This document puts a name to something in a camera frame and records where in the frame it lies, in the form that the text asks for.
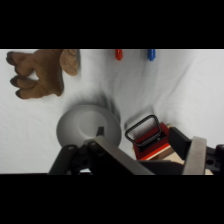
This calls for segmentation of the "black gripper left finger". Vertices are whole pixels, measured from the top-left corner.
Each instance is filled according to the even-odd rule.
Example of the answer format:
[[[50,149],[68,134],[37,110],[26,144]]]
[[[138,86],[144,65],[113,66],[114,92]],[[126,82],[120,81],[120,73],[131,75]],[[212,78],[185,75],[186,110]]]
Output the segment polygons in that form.
[[[133,160],[104,137],[100,126],[96,137],[86,140],[81,147],[68,144],[61,148],[49,175],[79,175],[89,169],[91,175],[153,175],[139,161]]]

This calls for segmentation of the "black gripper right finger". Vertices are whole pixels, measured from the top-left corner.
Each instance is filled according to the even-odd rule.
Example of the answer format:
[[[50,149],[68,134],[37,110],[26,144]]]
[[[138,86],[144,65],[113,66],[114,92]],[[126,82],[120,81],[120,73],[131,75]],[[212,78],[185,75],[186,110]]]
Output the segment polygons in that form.
[[[213,175],[224,175],[224,144],[211,148],[205,138],[189,139],[176,127],[169,129],[168,143],[184,160],[183,175],[203,175],[206,169]]]

